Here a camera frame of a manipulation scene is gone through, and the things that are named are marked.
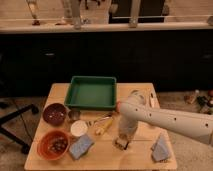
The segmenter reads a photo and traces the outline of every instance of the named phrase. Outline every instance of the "green tray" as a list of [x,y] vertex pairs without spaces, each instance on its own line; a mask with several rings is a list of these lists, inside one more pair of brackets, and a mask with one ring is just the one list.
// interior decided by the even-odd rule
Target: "green tray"
[[69,108],[115,109],[116,78],[73,76],[64,104]]

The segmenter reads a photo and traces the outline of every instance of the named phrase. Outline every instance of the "orange bowl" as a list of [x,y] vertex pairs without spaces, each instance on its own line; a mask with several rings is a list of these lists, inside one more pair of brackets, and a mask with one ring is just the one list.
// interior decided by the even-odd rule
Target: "orange bowl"
[[70,146],[69,135],[61,130],[53,130],[45,134],[37,146],[38,154],[46,160],[58,160]]

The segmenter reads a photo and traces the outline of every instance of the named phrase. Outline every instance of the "floor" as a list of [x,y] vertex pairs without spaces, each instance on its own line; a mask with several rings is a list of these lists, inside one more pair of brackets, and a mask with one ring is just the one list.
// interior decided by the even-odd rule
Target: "floor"
[[[157,93],[157,96],[161,108],[197,112],[199,110],[197,104],[188,105],[183,100],[183,97],[189,93],[190,92],[160,92]],[[16,110],[11,99],[5,98],[0,99],[0,101],[5,101],[10,104],[10,107],[6,110],[0,109],[0,116]],[[23,114],[29,133],[33,137],[46,97],[15,98],[15,101],[19,107],[31,103],[39,107],[40,113],[38,115],[32,115],[31,112]],[[20,118],[16,118],[4,126],[30,143],[30,138],[27,136]],[[177,159],[178,171],[213,170],[213,148],[172,132],[169,132],[169,136]],[[20,153],[19,145],[2,135],[0,135],[0,153],[0,170],[23,170],[27,156]]]

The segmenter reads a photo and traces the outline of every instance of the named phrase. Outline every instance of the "blue sponge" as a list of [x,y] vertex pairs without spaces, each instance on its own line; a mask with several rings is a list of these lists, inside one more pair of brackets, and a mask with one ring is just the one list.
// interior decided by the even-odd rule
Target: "blue sponge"
[[93,140],[88,135],[81,136],[78,141],[70,146],[69,152],[72,157],[77,160],[94,144]]

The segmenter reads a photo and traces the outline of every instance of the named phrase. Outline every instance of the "brown bowl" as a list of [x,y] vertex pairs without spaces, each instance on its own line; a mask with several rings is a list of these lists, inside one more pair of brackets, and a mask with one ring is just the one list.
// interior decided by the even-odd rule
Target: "brown bowl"
[[66,113],[64,105],[60,103],[53,103],[44,109],[43,119],[53,126],[59,126],[64,122]]
[[53,130],[45,134],[39,141],[37,152],[45,160],[58,160],[64,156],[69,146],[69,135],[60,130]]

